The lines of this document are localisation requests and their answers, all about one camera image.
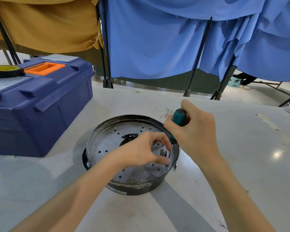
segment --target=forearm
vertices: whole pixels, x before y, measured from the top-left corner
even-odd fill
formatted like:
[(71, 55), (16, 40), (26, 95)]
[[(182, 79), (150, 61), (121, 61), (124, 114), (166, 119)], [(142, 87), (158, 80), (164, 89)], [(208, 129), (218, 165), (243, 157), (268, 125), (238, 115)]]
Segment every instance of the forearm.
[(122, 168), (114, 155), (115, 151), (103, 157), (11, 231), (75, 231), (105, 185)]
[(222, 157), (201, 167), (230, 232), (275, 231), (233, 174)]

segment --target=plastic stool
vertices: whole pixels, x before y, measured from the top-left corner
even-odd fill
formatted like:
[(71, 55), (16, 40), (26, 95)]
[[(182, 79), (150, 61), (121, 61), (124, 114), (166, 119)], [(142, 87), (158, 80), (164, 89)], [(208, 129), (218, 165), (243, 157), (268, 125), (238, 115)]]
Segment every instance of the plastic stool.
[(241, 79), (236, 78), (236, 77), (231, 77), (231, 79), (228, 82), (228, 86), (237, 88), (239, 87), (240, 83), (241, 83)]

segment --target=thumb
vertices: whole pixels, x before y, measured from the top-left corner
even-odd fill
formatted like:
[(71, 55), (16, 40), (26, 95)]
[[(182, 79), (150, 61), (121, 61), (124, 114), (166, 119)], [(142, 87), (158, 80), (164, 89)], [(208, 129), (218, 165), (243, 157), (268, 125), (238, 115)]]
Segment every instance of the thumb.
[(173, 134), (174, 137), (179, 136), (179, 133), (181, 132), (181, 128), (179, 125), (175, 124), (172, 121), (172, 116), (167, 116), (165, 122), (164, 122), (164, 127)]
[(158, 155), (154, 155), (154, 156), (155, 156), (155, 160), (153, 162), (156, 164), (163, 164), (163, 165), (170, 165), (171, 164), (171, 160), (167, 157), (158, 156)]

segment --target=black tape roll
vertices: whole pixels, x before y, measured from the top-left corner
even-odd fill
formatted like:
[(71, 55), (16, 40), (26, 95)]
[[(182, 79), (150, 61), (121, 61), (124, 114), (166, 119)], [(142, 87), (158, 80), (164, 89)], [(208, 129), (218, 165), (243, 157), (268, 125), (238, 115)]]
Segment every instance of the black tape roll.
[(20, 66), (0, 65), (0, 78), (24, 76), (25, 71)]

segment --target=table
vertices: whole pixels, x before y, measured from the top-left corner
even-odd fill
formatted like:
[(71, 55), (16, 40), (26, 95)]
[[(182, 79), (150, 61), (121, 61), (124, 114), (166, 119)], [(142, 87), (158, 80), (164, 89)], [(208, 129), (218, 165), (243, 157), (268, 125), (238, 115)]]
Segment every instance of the table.
[[(94, 87), (93, 99), (46, 157), (0, 156), (0, 231), (13, 228), (86, 171), (81, 155), (95, 126), (124, 114), (163, 122), (159, 109), (175, 110), (182, 99)], [(214, 114), (220, 151), (236, 177), (276, 230), (290, 231), (290, 142), (281, 138), (290, 139), (290, 114), (279, 107), (188, 99)], [(182, 152), (177, 170), (150, 193), (126, 196), (104, 188), (76, 231), (227, 231), (223, 225), (204, 175)]]

